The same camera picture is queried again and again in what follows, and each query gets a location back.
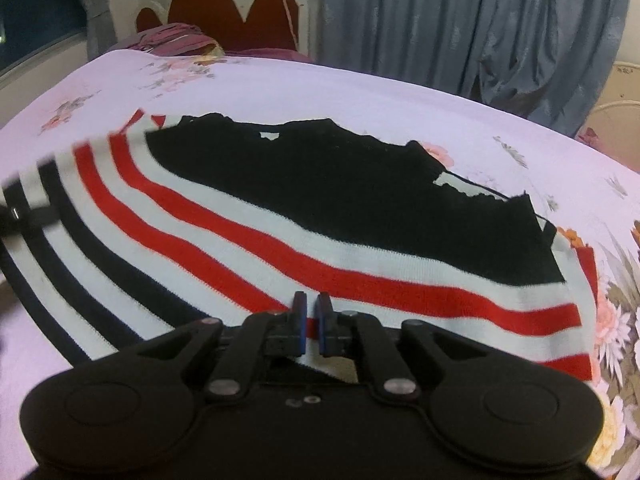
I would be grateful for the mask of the striped knit child sweater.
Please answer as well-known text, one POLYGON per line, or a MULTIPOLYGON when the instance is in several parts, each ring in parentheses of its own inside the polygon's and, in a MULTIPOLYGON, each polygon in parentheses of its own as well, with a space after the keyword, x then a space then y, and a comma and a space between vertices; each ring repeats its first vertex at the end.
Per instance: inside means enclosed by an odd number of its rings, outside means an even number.
POLYGON ((256 125, 137 112, 19 172, 1 205, 60 222, 1 237, 1 269, 73 365, 216 316, 327 292, 339 311, 446 328, 592 377, 596 271, 535 214, 419 143, 327 119, 256 125))

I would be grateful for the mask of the dark window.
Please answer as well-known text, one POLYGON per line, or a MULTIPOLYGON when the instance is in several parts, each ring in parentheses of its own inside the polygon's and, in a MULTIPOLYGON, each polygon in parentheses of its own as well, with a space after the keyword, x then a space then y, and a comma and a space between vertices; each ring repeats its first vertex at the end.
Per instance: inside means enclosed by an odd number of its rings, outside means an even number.
POLYGON ((1 0, 1 68, 85 28, 79 0, 1 0))

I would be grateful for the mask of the pink floral bed sheet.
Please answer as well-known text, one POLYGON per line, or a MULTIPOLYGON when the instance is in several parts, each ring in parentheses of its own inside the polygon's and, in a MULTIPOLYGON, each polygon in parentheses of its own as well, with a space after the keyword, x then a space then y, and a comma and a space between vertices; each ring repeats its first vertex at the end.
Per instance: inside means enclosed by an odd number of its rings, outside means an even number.
POLYGON ((604 474, 639 474, 639 177, 589 146, 533 122, 444 92, 305 63, 219 62, 117 51, 75 70, 1 125, 1 173, 134 112, 282 124, 330 118, 356 133, 422 142, 455 174, 536 211, 596 253, 600 284, 593 369, 606 399, 604 474))

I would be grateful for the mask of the pink pillow at cream headboard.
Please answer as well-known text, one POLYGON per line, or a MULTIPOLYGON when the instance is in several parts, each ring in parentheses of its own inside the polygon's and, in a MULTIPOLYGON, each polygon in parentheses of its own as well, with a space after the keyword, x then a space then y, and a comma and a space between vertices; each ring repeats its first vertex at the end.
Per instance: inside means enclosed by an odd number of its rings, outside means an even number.
POLYGON ((599 152, 602 152, 604 149, 603 141, 599 138, 594 129, 589 126, 583 126, 580 128, 578 133, 576 133, 575 140, 599 152))

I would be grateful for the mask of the red heart-shaped headboard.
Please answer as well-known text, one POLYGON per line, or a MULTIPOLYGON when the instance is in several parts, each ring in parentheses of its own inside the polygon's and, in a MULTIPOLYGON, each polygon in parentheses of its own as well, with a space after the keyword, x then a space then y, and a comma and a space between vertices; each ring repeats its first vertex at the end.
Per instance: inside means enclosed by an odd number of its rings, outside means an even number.
POLYGON ((183 23, 228 50, 280 48, 309 53, 308 0, 155 0, 138 11, 137 32, 183 23))

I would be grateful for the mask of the blue centre curtain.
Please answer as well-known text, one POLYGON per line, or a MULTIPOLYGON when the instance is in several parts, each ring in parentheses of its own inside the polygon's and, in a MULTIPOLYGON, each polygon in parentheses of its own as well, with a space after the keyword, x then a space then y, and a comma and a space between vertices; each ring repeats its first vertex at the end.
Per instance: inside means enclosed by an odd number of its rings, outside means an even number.
POLYGON ((322 64, 420 84, 564 136, 612 70, 629 0, 321 0, 322 64))

